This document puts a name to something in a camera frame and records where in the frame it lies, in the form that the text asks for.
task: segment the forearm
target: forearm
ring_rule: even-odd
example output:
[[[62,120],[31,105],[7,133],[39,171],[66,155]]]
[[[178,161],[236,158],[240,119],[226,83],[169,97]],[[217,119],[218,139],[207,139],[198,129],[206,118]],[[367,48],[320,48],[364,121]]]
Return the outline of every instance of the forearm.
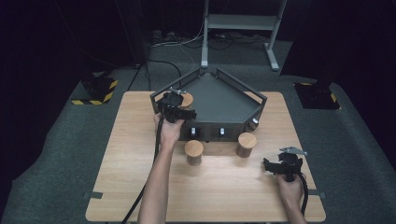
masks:
[[[169,172],[174,145],[163,144],[148,175],[137,222],[165,223],[168,205]]]
[[[306,224],[305,218],[301,213],[299,204],[284,201],[286,213],[288,214],[289,222],[291,224]]]

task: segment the wooden table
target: wooden table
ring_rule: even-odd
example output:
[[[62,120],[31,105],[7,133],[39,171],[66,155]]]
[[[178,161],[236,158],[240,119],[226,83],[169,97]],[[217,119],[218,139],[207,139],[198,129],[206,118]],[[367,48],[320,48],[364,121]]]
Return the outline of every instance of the wooden table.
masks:
[[[122,98],[86,218],[121,221],[144,186],[152,165],[155,145],[153,110],[148,91],[129,91]],[[263,92],[268,101],[259,127],[258,142],[250,157],[235,155],[237,143],[203,143],[199,166],[186,163],[184,145],[178,142],[170,172],[167,221],[277,222],[287,221],[273,174],[264,172],[262,158],[276,162],[282,147],[301,148],[285,100],[279,92]],[[302,171],[309,189],[315,183],[306,160]],[[139,206],[130,221],[136,221]],[[319,196],[310,195],[307,221],[323,221],[326,214]]]

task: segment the human hand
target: human hand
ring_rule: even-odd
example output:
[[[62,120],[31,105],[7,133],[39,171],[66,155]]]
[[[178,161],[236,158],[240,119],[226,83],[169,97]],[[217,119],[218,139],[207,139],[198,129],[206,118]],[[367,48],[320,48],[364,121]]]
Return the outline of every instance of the human hand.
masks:
[[[158,124],[161,119],[161,113],[154,115],[154,123],[155,130],[158,129]],[[173,148],[175,143],[178,141],[180,137],[180,129],[181,125],[184,123],[184,119],[179,119],[175,123],[171,123],[166,119],[163,120],[163,126],[161,129],[161,145],[169,145],[170,148]]]
[[[300,200],[304,195],[303,182],[299,176],[295,176],[292,182],[287,182],[283,175],[276,174],[279,183],[280,198],[286,206],[300,207]]]

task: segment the wooden cylinder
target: wooden cylinder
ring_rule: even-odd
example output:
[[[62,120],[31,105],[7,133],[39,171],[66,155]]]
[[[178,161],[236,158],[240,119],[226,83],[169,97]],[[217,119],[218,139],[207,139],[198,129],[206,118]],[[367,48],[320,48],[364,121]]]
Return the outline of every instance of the wooden cylinder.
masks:
[[[251,150],[256,146],[257,139],[252,133],[241,133],[238,137],[236,155],[241,158],[250,156]]]
[[[204,152],[204,145],[197,140],[191,140],[184,146],[186,152],[187,164],[197,166],[202,162],[202,154]]]
[[[182,94],[182,96],[183,96],[183,102],[179,107],[181,109],[191,109],[192,102],[194,101],[192,95],[187,92],[186,94]]]

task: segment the pentagonal black platform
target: pentagonal black platform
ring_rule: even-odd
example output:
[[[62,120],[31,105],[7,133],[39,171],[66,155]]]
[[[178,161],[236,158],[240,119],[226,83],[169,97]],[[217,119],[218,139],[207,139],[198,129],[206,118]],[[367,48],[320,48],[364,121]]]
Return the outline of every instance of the pentagonal black platform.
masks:
[[[239,79],[217,70],[216,74],[202,73],[197,69],[150,95],[157,113],[158,96],[172,87],[187,91],[193,96],[192,109],[196,119],[183,125],[180,140],[237,141],[240,133],[254,131],[267,98]],[[245,91],[259,97],[254,100]]]

